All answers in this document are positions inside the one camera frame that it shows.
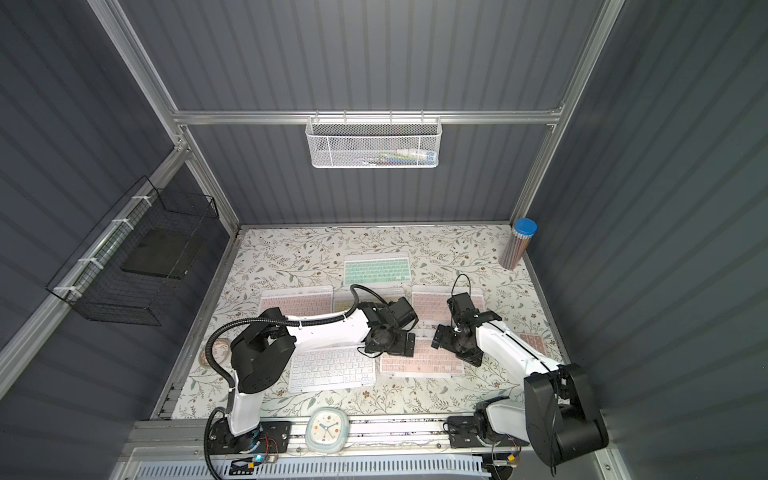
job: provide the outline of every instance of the clock face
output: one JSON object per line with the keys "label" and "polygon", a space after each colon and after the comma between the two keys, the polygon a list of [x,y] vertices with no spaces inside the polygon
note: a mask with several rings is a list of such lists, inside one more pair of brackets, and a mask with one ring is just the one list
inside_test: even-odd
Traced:
{"label": "clock face", "polygon": [[310,439],[317,445],[332,445],[342,434],[342,418],[338,413],[322,411],[310,423]]}

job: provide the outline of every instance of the wire mesh basket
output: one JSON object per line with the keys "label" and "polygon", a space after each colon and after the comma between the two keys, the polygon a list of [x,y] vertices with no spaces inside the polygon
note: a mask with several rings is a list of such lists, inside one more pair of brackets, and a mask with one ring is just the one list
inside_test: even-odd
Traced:
{"label": "wire mesh basket", "polygon": [[117,227],[92,257],[77,260],[83,268],[71,285],[54,276],[47,290],[89,320],[159,326],[218,217],[211,197],[152,189],[112,220]]}
{"label": "wire mesh basket", "polygon": [[434,168],[442,125],[306,122],[312,165],[317,168]]}

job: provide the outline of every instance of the table surface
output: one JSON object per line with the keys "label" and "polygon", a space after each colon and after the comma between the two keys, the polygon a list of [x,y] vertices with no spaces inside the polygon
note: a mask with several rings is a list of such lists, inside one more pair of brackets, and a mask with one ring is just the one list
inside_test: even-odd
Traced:
{"label": "table surface", "polygon": [[[345,255],[408,252],[414,285],[451,286],[459,273],[466,273],[473,286],[485,291],[486,308],[515,332],[541,335],[547,355],[561,361],[525,265],[520,262],[514,270],[498,265],[509,235],[506,225],[248,230],[205,339],[227,322],[257,316],[262,290],[319,285],[345,290]],[[403,288],[410,300],[411,286]],[[233,339],[241,330],[223,337]],[[214,407],[226,404],[226,382],[202,366],[199,358],[184,383],[174,419],[203,419]],[[289,371],[286,368],[266,391],[262,416],[307,416],[324,406],[349,415],[471,412],[477,402],[496,395],[522,400],[522,377],[506,372],[489,355],[478,368],[465,364],[465,375],[454,379],[377,375],[370,387],[300,394],[287,392]]]}

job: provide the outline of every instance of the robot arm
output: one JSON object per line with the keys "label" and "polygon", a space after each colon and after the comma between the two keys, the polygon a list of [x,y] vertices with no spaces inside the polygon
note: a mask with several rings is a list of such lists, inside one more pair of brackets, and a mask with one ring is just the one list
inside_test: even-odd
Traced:
{"label": "robot arm", "polygon": [[[305,323],[340,317],[323,325]],[[349,316],[344,312],[315,316],[284,316],[279,308],[261,313],[297,326],[252,323],[232,341],[235,386],[230,392],[230,431],[238,436],[258,427],[264,391],[277,382],[291,356],[331,346],[360,345],[366,353],[413,356],[415,335],[402,328],[417,320],[405,298],[389,304],[362,302]]]}
{"label": "robot arm", "polygon": [[477,405],[479,437],[491,444],[503,435],[523,439],[550,467],[608,445],[603,417],[581,367],[559,365],[539,354],[501,317],[490,311],[480,313],[467,293],[452,296],[448,305],[452,325],[438,327],[434,348],[445,348],[476,366],[488,353],[512,375],[524,377],[525,407],[507,397]]}

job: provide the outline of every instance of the alarm clock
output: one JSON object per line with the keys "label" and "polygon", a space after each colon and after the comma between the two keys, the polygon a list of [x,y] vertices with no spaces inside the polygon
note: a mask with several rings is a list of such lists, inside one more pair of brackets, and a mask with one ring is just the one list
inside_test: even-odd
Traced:
{"label": "alarm clock", "polygon": [[349,436],[349,419],[341,410],[322,408],[306,424],[306,445],[318,453],[336,453]]}

